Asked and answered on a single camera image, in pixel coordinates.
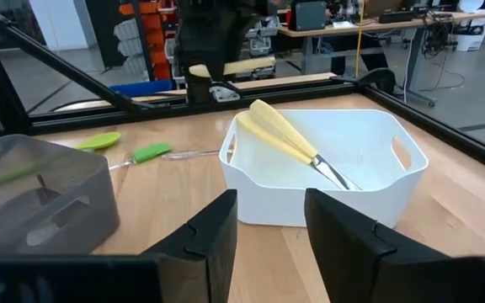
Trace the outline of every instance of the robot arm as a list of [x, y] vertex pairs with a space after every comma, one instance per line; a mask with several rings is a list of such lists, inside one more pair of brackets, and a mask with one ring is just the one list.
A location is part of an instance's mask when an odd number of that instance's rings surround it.
[[[185, 75], [188, 101], [209, 103], [211, 83], [229, 80], [224, 66], [238, 60], [248, 30], [260, 17], [276, 15], [276, 5], [272, 0], [178, 0], [177, 6], [175, 61]], [[189, 72], [199, 64], [211, 78]]]

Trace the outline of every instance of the desk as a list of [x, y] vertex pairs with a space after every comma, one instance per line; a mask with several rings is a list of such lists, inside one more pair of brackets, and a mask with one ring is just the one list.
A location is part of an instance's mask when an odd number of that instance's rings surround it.
[[[454, 21], [463, 21], [471, 19], [485, 18], [485, 13], [452, 13]], [[409, 51], [408, 67], [405, 78], [405, 88], [411, 93], [412, 84], [416, 83], [416, 77], [418, 76], [418, 63], [420, 54], [420, 47], [422, 45], [422, 38], [424, 29], [424, 22], [422, 19], [413, 19], [408, 22], [398, 22], [393, 24], [379, 24], [377, 21], [362, 25], [362, 30], [368, 32], [388, 31], [393, 29], [411, 29], [416, 28], [416, 33], [413, 37]], [[355, 35], [359, 33], [359, 27], [352, 27], [347, 29], [335, 29], [332, 25], [327, 26], [325, 29], [307, 30], [307, 31], [294, 31], [287, 28], [287, 26], [281, 25], [278, 29], [279, 33], [292, 38], [304, 37], [304, 44], [302, 46], [302, 73], [311, 74], [316, 70], [316, 63], [312, 59], [313, 45], [312, 38], [331, 36], [331, 35]], [[422, 98], [422, 96], [416, 94], [414, 97]]]
[[[358, 94], [276, 107], [384, 110]], [[121, 142], [104, 152], [109, 162], [115, 163], [128, 157], [137, 147], [159, 141], [170, 142], [175, 151], [218, 149], [236, 113], [226, 111], [153, 120], [40, 138], [70, 145], [86, 136], [117, 130], [123, 134]], [[453, 256], [485, 254], [485, 166], [407, 121], [399, 120], [424, 150], [429, 168], [396, 229]], [[185, 161], [157, 159], [115, 170], [111, 178], [121, 224], [96, 250], [97, 254], [140, 253], [226, 189], [217, 157]], [[306, 230], [239, 223], [229, 301], [328, 302]]]

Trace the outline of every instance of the blue object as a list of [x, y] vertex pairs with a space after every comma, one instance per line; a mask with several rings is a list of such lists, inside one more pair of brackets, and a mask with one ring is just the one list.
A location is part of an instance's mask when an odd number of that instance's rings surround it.
[[150, 96], [154, 93], [166, 92], [172, 89], [171, 80], [138, 82], [110, 86], [109, 89], [122, 93], [127, 97]]

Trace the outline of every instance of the yellow cable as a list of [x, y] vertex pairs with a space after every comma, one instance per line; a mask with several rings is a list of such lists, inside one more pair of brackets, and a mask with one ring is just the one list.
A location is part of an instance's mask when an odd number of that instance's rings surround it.
[[359, 22], [359, 42], [357, 43], [357, 57], [355, 62], [354, 77], [359, 77], [359, 60], [360, 60], [360, 42], [362, 41], [362, 21], [364, 21], [364, 5], [366, 0], [362, 0], [362, 8], [360, 8], [360, 22]]

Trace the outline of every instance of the translucent gray bin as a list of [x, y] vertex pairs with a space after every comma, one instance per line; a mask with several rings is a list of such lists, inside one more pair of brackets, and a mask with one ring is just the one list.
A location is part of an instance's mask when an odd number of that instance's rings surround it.
[[106, 159], [0, 138], [0, 256], [92, 252], [119, 225]]

